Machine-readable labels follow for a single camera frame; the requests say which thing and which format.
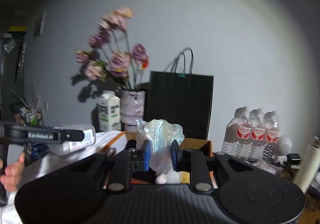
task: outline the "white carton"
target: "white carton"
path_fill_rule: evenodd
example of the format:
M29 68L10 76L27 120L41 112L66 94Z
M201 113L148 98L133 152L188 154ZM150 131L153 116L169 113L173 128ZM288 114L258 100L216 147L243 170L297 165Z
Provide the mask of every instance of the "white carton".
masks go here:
M98 101L99 127L103 132L121 130L120 98L114 91L103 91Z

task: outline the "artificial flower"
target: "artificial flower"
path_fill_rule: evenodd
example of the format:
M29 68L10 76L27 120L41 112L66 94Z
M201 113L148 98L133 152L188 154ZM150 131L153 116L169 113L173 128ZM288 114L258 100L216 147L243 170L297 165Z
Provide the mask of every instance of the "artificial flower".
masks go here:
M99 31L96 35L92 35L88 39L89 46L93 49L100 49L103 44L109 42L109 33L107 31Z
M101 19L101 21L98 24L98 29L100 31L104 31L104 30L109 30L110 29L110 25L103 19Z
M97 80L98 78L103 77L102 67L97 62L91 60L85 69L84 74L92 80Z
M140 43L133 46L132 57L133 57L133 60L136 64L139 64L149 58L146 48L143 47L143 45Z
M129 7L122 7L113 11L116 15L121 15L124 18L130 19L133 17L133 11Z
M115 77L127 77L127 70L131 66L131 57L127 52L116 52L109 65L110 73Z
M148 66L149 66L149 59L145 59L145 60L141 63L141 69L142 69L142 70L145 70Z
M76 50L76 62L86 63L88 60L89 56L84 50Z
M120 29L122 31L127 29L127 21L121 15L111 13L109 15L102 16L102 19L110 25L111 29Z

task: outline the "purple flower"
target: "purple flower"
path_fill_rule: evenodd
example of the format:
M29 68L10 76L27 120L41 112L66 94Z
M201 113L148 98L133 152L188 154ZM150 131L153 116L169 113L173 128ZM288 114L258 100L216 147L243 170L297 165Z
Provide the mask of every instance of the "purple flower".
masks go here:
M96 35L90 36L88 39L89 46L93 49L100 49L103 44L109 42L109 33L104 31L99 31Z
M147 54L147 50L140 43L138 43L135 46L133 46L133 48L132 48L132 57L133 57L134 62L136 64L142 63L146 59L149 58L149 56Z
M127 70L131 65L131 57L127 52L116 52L111 58L110 73L115 77L127 77Z
M84 50L76 50L76 62L86 63L88 60L89 56Z
M97 80L98 78L103 77L102 67L97 62L91 60L85 69L84 74L92 80Z

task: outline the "water bottle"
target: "water bottle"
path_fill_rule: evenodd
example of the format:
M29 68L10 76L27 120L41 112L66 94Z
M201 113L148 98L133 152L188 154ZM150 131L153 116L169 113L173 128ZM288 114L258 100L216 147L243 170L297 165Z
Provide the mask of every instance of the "water bottle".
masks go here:
M276 153L276 143L279 137L279 112L272 111L271 112L271 118L266 119L265 116L265 125L267 128L266 135L265 135L265 141L266 141L266 147L262 154L263 159L267 161L272 161L272 156L274 153Z
M263 122L263 110L256 110L256 114L251 113L252 133L250 135L250 152L249 158L262 159L262 153L265 149L266 142L264 140L266 127Z
M231 121L227 124L226 133L224 135L224 140L221 149L221 151L226 154L235 155L235 138L236 131L238 129L238 120L243 112L244 107L238 108L235 111L235 116L233 117L233 119L231 119Z
M245 159L249 156L250 151L250 135L252 131L252 125L250 122L250 108L244 107L244 112L238 120L238 128L236 131L236 149L235 156L243 157Z

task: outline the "plastic bottle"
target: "plastic bottle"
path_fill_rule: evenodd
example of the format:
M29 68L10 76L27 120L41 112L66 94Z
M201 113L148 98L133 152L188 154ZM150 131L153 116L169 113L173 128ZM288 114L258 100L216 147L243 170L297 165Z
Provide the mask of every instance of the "plastic bottle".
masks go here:
M56 155L66 155L74 151L80 150L82 148L94 145L96 143L96 131L93 125L69 125L55 127L56 129L73 129L82 130L84 132L84 139L81 142L63 142L60 145L48 145L50 151L54 152Z
M265 149L265 134L266 127L263 122L263 110L257 109L257 114L251 113L252 132L250 135L250 152L249 158L251 159L262 159L262 153Z
M250 122L250 108L244 107L244 112L238 120L238 128L236 131L236 149L235 156L243 157L245 159L249 156L250 151L250 135L252 131L252 124Z
M235 116L233 117L233 119L231 119L231 121L227 124L226 133L224 135L224 140L221 148L221 151L226 154L235 155L235 138L236 131L238 129L238 120L243 112L244 107L238 108L235 111Z
M267 161L272 161L272 155L276 153L276 143L279 137L279 112L272 111L271 118L265 118L265 126L267 128L265 141L266 147L263 152L263 158Z

